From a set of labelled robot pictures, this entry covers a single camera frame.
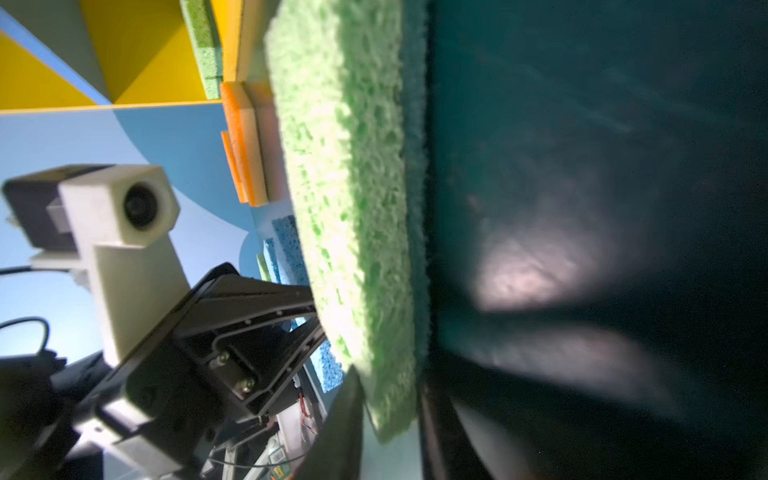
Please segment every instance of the red wire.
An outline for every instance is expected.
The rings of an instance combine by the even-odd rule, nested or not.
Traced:
[[[304,419],[310,417],[309,415],[307,415],[306,409],[304,408],[304,395],[299,395],[299,400],[301,401],[301,412],[303,413],[303,416],[301,417],[301,426],[307,427],[310,430],[310,432],[312,432],[314,435],[317,435],[317,432],[315,432],[315,430],[312,427],[304,423]]]

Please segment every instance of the green sponge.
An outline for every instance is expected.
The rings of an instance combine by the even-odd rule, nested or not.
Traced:
[[[416,3],[423,12],[423,2]],[[398,0],[283,0],[266,35],[291,197],[320,321],[339,361],[359,372],[384,442],[415,418],[416,354],[424,356],[428,333],[422,217],[409,212],[423,203],[425,78],[423,65],[406,69],[421,87],[415,97],[405,94],[403,14]],[[409,21],[418,18],[423,22],[423,15]],[[410,56],[423,64],[419,28],[415,50],[422,55]],[[401,101],[422,112],[406,113],[404,124]],[[421,130],[405,150],[404,125]],[[403,154],[419,163],[409,167],[414,176],[407,185]],[[411,191],[415,198],[406,199]]]
[[[192,51],[208,100],[221,98],[219,84],[223,80],[221,42],[214,12],[208,0],[180,0],[181,13],[192,42]]]

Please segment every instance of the dark green surface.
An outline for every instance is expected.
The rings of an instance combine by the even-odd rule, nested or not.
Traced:
[[[432,20],[446,388],[545,478],[754,472],[765,4],[438,0]]]

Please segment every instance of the camera lens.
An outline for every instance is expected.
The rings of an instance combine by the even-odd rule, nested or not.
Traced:
[[[157,217],[157,198],[144,185],[134,185],[125,195],[123,208],[131,225],[143,229]]]

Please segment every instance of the orange sponge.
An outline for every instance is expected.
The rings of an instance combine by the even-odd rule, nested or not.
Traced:
[[[224,143],[224,153],[227,154],[227,163],[230,165],[232,181],[235,183],[235,190],[237,190],[237,199],[242,204],[246,204],[248,203],[248,198],[245,196],[245,190],[243,190],[243,181],[240,179],[240,173],[237,171],[237,162],[235,161],[235,154],[232,152],[232,144],[230,143],[229,132],[221,132],[221,141]]]
[[[221,104],[227,118],[230,144],[235,168],[243,194],[251,207],[268,202],[264,183],[264,167],[261,161],[259,130],[256,110],[246,93],[243,83],[224,81],[221,83]]]

